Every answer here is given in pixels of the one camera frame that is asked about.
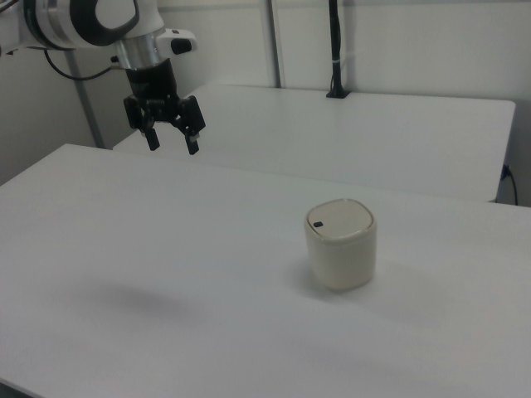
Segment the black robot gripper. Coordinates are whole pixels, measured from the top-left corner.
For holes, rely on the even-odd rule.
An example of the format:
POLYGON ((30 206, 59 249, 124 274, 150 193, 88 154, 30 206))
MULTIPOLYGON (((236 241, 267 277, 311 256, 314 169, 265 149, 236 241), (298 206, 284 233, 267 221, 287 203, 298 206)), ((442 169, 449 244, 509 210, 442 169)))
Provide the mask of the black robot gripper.
POLYGON ((206 122, 195 96, 179 97, 170 60, 141 70, 127 70, 132 94, 124 99, 129 124, 144 133, 149 149, 160 147, 156 123, 171 124, 185 133, 190 155, 199 151, 198 133, 206 122))

